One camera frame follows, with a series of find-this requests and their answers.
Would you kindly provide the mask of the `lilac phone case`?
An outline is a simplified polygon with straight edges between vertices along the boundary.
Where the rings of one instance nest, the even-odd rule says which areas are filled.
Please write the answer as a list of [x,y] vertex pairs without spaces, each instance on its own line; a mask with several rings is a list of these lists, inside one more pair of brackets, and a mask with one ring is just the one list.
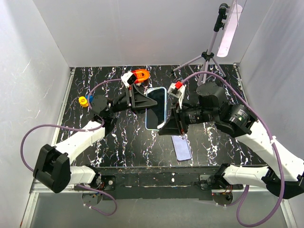
[[176,159],[179,162],[192,158],[190,147],[185,135],[173,135],[171,137]]

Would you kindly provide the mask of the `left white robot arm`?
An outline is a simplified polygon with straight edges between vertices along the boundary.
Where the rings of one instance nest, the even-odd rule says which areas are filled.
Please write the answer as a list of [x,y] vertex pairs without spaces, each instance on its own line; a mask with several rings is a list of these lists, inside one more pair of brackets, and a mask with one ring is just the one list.
[[91,190],[98,189],[101,184],[98,171],[90,165],[72,166],[74,160],[114,129],[117,112],[131,109],[135,113],[144,113],[156,105],[157,101],[147,97],[134,85],[115,100],[95,95],[91,103],[93,118],[66,140],[54,146],[44,145],[40,149],[33,177],[54,193],[77,184],[85,184]]

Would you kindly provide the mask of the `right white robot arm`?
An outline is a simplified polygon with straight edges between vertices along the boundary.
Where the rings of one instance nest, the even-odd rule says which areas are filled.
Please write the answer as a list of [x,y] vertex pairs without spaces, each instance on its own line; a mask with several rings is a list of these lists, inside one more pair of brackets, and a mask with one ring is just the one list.
[[266,128],[246,106],[228,102],[222,87],[215,83],[198,86],[199,104],[196,106],[183,103],[185,85],[181,82],[172,83],[168,93],[178,101],[171,108],[171,115],[159,135],[182,136],[190,124],[213,122],[217,130],[245,144],[266,162],[266,166],[260,168],[224,163],[215,174],[202,181],[203,184],[221,189],[229,185],[252,185],[265,188],[275,196],[279,196],[284,186],[284,199],[304,192],[304,161],[275,139],[270,139]]

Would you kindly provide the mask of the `phone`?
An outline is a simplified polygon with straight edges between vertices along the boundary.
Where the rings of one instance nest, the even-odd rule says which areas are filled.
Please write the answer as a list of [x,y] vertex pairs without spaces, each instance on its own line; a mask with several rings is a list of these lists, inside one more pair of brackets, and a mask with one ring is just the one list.
[[167,118],[167,89],[165,87],[149,88],[147,97],[157,102],[157,105],[146,109],[145,127],[147,130],[160,130]]

